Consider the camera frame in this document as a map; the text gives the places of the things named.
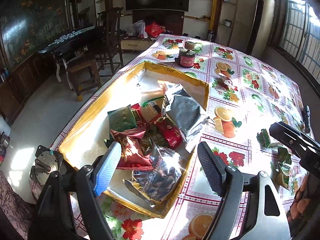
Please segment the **right hand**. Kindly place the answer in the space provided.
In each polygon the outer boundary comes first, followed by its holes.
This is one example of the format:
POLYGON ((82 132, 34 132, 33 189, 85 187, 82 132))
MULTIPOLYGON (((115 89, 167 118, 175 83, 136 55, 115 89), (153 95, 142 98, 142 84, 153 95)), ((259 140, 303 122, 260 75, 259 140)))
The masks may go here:
POLYGON ((309 174, 304 177, 301 187, 296 192, 295 200, 291 205, 289 212, 287 213, 288 222, 291 222, 292 220, 301 216, 306 211, 306 208, 311 201, 310 198, 303 198, 304 193, 306 193, 308 180, 309 174))

